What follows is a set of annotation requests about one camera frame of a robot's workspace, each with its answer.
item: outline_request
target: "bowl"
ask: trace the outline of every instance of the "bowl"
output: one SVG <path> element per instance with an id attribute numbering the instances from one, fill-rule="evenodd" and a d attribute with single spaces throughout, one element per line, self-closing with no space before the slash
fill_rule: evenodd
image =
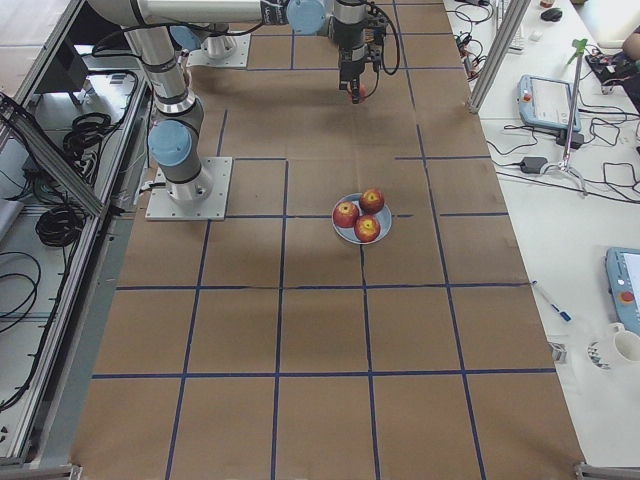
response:
<path id="1" fill-rule="evenodd" d="M 338 206 L 338 204 L 341 203 L 341 202 L 353 202 L 358 207 L 358 210 L 360 210 L 360 215 L 363 215 L 362 209 L 360 208 L 360 203 L 358 202 L 358 199 L 360 198 L 361 195 L 362 195 L 361 193 L 352 193 L 352 194 L 349 194 L 349 195 L 346 195 L 346 196 L 342 197 L 334 205 L 334 207 L 333 207 L 334 210 Z M 335 229 L 337 234 L 340 235 L 342 238 L 344 238 L 347 242 L 355 243 L 357 245 L 370 245 L 370 244 L 376 243 L 376 242 L 382 240 L 384 237 L 386 237 L 387 233 L 389 233 L 389 230 L 391 229 L 391 222 L 392 222 L 391 210 L 389 210 L 389 207 L 387 206 L 386 203 L 385 203 L 384 207 L 382 207 L 382 210 L 380 210 L 378 213 L 376 213 L 374 215 L 374 217 L 376 217 L 376 220 L 378 220 L 378 222 L 380 223 L 380 235 L 378 235 L 375 238 L 375 240 L 372 240 L 370 242 L 361 242 L 360 240 L 358 240 L 358 237 L 356 237 L 356 233 L 353 230 L 353 228 L 338 227 L 333 222 L 333 218 L 331 219 L 331 224 L 333 225 L 333 228 Z"/>

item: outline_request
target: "mug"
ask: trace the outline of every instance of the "mug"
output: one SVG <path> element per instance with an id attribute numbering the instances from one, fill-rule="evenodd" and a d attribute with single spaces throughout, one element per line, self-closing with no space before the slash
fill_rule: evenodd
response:
<path id="1" fill-rule="evenodd" d="M 612 323 L 609 327 L 612 332 L 587 348 L 593 364 L 604 370 L 611 370 L 614 366 L 640 365 L 640 337 L 625 330 L 622 323 Z"/>

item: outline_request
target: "blue joint cap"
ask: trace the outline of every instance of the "blue joint cap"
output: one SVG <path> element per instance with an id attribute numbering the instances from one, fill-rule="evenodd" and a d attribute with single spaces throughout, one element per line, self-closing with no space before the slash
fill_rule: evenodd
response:
<path id="1" fill-rule="evenodd" d="M 191 153 L 193 142 L 187 127 L 175 120 L 165 120 L 151 130 L 149 150 L 164 167 L 175 167 Z"/>
<path id="2" fill-rule="evenodd" d="M 184 25 L 174 25 L 169 27 L 171 36 L 180 44 L 185 50 L 192 52 L 193 50 L 200 50 L 202 42 L 193 31 Z"/>
<path id="3" fill-rule="evenodd" d="M 287 19 L 293 31 L 299 35 L 314 35 L 327 19 L 327 8 L 322 0 L 290 0 Z"/>

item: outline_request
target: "blue marker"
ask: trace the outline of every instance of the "blue marker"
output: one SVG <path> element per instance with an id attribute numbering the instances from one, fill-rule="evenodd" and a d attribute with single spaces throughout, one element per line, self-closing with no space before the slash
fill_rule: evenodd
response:
<path id="1" fill-rule="evenodd" d="M 544 289 L 538 285 L 538 281 L 534 280 L 533 282 L 531 282 L 531 286 L 535 287 L 536 290 L 538 290 L 538 293 L 540 294 L 540 296 L 542 298 L 544 298 L 546 300 L 546 302 L 551 305 L 551 307 L 558 312 L 558 315 L 560 315 L 562 317 L 562 319 L 565 322 L 568 322 L 569 320 L 571 320 L 571 316 L 565 312 L 564 310 L 562 310 L 557 303 L 555 303 L 553 300 L 551 300 L 551 297 L 549 296 L 549 294 L 547 292 L 544 291 Z"/>

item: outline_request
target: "green clip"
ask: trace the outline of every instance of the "green clip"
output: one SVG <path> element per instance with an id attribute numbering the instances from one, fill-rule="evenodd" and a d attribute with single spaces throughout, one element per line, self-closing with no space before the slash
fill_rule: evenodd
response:
<path id="1" fill-rule="evenodd" d="M 574 53 L 573 57 L 569 59 L 567 65 L 573 62 L 574 58 L 578 58 L 584 55 L 584 51 L 587 48 L 587 39 L 583 38 L 582 40 L 574 40 L 573 42 L 571 42 L 571 46 L 576 49 L 576 53 Z"/>

